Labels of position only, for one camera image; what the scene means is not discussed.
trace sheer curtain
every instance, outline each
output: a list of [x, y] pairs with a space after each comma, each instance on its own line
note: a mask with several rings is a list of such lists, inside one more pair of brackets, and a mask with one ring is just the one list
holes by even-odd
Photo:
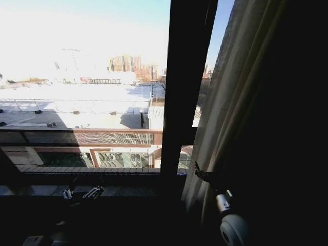
[[206, 223], [214, 196], [195, 173], [195, 161], [203, 171], [217, 171], [229, 144], [242, 127], [259, 86], [256, 76], [273, 36], [285, 1], [236, 0], [215, 64], [208, 98], [201, 115], [191, 165], [182, 200], [187, 212]]

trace sky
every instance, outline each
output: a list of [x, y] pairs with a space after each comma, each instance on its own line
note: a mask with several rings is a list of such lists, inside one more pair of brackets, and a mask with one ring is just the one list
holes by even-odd
[[[209, 68], [232, 5], [219, 1]], [[169, 20], [169, 0], [0, 0], [0, 72], [47, 72], [61, 49], [92, 53], [104, 63], [120, 54], [140, 55], [142, 63], [165, 67]]]

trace building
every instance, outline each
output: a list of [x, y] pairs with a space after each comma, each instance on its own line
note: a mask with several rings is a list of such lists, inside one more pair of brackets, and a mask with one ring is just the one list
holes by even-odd
[[[53, 93], [57, 87], [60, 99]], [[20, 170], [160, 168], [162, 129], [149, 128], [148, 108], [164, 98], [163, 85], [44, 86], [29, 89], [32, 100], [19, 100], [26, 90], [15, 90], [11, 101], [0, 100], [8, 119], [8, 126], [0, 127], [0, 148]], [[35, 114], [38, 109], [43, 113]]]
[[208, 64], [205, 64], [205, 69], [204, 69], [204, 72], [203, 72], [203, 78], [207, 77], [207, 68], [208, 68]]
[[109, 70], [115, 72], [134, 72], [141, 82], [157, 81], [158, 65], [141, 63], [140, 56], [116, 56], [109, 60]]

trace distant building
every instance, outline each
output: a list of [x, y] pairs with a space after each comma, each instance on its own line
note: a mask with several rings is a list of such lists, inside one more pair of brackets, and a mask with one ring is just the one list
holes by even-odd
[[158, 65], [144, 65], [140, 56], [122, 55], [109, 60], [109, 70], [113, 72], [134, 72], [141, 82], [157, 81]]
[[[112, 80], [111, 77], [113, 79], [118, 77], [123, 79], [126, 76], [127, 81], [133, 79], [133, 76], [135, 78], [134, 72], [107, 71], [103, 75], [99, 73], [94, 76], [96, 75], [108, 77], [83, 79], [89, 79], [96, 83], [106, 83]], [[72, 126], [80, 127], [75, 127], [75, 129], [66, 132], [64, 129], [54, 130], [48, 124], [42, 124], [41, 126], [35, 121], [30, 121], [28, 124], [30, 124], [29, 127], [34, 128], [34, 134], [35, 131], [39, 130], [37, 133], [39, 138], [36, 141], [27, 140], [23, 145], [21, 144], [20, 132], [25, 132], [27, 137], [33, 138], [28, 134], [30, 130], [25, 129], [24, 125], [16, 126], [20, 128], [17, 129], [17, 133], [14, 135], [12, 132], [2, 132], [0, 148], [19, 169], [52, 167], [51, 169], [56, 172], [57, 168], [63, 167], [70, 167], [71, 171], [73, 168], [109, 168], [109, 170], [113, 169], [113, 171], [119, 173], [129, 172], [130, 168], [138, 168], [135, 170], [136, 172], [140, 168], [144, 168], [144, 172], [150, 172], [148, 168], [160, 168], [162, 129], [156, 131], [147, 129], [149, 121], [147, 112], [150, 103], [153, 101], [151, 99], [158, 99], [156, 103], [163, 105], [165, 97], [165, 87], [163, 85], [141, 85], [136, 87], [110, 85], [107, 92], [105, 91], [106, 93], [101, 93], [102, 88], [105, 87], [81, 86], [79, 87], [79, 93], [74, 94], [75, 88], [75, 86], [67, 87], [67, 90], [71, 91], [66, 93], [67, 98], [65, 100], [61, 96], [59, 100], [42, 100], [38, 107], [44, 111], [65, 112], [65, 114], [72, 112], [72, 110], [78, 110], [80, 115], [77, 118], [61, 119], [56, 114], [51, 114], [50, 117], [58, 119], [49, 122], [58, 120], [57, 126], [64, 126], [63, 128], [66, 128], [66, 130], [72, 128]], [[38, 98], [49, 98], [52, 95], [52, 88], [44, 86], [42, 90], [43, 93], [40, 93], [39, 88], [36, 88], [35, 95]], [[73, 104], [69, 103], [69, 99], [73, 98], [74, 101], [71, 100]], [[28, 105], [31, 108], [29, 110], [35, 110], [31, 106], [31, 100], [20, 103], [20, 109], [12, 104], [7, 106], [11, 109], [6, 109], [21, 111], [24, 110], [23, 107]], [[143, 127], [141, 126], [140, 116], [145, 121]], [[47, 122], [48, 117], [49, 115], [42, 114], [39, 120], [40, 122]], [[108, 127], [109, 124], [118, 127], [111, 128]], [[19, 147], [12, 146], [15, 142], [19, 144]]]
[[205, 69], [203, 72], [203, 78], [207, 78], [207, 68], [208, 68], [208, 64], [205, 64]]

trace blue sky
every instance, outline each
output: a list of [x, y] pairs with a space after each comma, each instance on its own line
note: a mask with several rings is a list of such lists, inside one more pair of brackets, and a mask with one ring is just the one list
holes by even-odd
[[[207, 60], [211, 69], [232, 5], [232, 0], [219, 1]], [[84, 49], [107, 57], [139, 54], [145, 62], [165, 65], [169, 13], [169, 0], [2, 0], [0, 23], [6, 23], [6, 38], [0, 52], [11, 56], [33, 49]]]

